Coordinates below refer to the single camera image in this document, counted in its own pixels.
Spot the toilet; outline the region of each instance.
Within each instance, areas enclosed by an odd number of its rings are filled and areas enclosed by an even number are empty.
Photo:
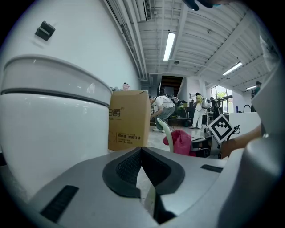
[[[108,153],[111,95],[98,77],[54,57],[6,63],[0,145],[29,199],[75,164]]]

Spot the white pants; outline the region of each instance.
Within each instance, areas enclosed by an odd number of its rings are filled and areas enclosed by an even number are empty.
[[[202,120],[203,120],[203,113],[204,109],[202,108],[201,104],[197,104],[195,112],[194,112],[194,117],[193,117],[193,127],[196,127],[197,122],[198,122],[198,128],[202,128]]]

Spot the person in yellow shirt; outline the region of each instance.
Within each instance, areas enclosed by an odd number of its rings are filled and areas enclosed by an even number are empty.
[[[202,119],[203,119],[203,108],[202,108],[202,100],[203,97],[201,96],[201,94],[196,93],[196,108],[195,108],[195,112],[194,112],[194,117],[193,117],[193,124],[191,127],[191,129],[194,128],[202,128]]]

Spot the ceiling light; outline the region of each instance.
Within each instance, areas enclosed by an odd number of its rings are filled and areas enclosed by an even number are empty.
[[[235,70],[236,68],[240,67],[242,65],[241,62],[238,62],[237,64],[235,64],[231,69],[227,70],[225,73],[223,73],[223,75],[227,75],[229,73],[231,73],[233,70]]]
[[[254,89],[256,87],[256,85],[255,86],[252,86],[252,87],[248,87],[248,88],[246,88],[247,90],[251,90],[251,89]]]
[[[166,43],[163,61],[168,61],[168,59],[169,59],[171,49],[173,46],[173,42],[174,42],[174,38],[175,38],[175,33],[168,33],[168,38],[167,38],[167,43]]]

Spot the faucet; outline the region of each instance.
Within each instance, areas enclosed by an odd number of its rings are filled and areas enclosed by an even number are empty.
[[[248,107],[251,109],[251,106],[249,106],[249,105],[245,105],[244,108],[245,108],[246,106],[248,106]]]

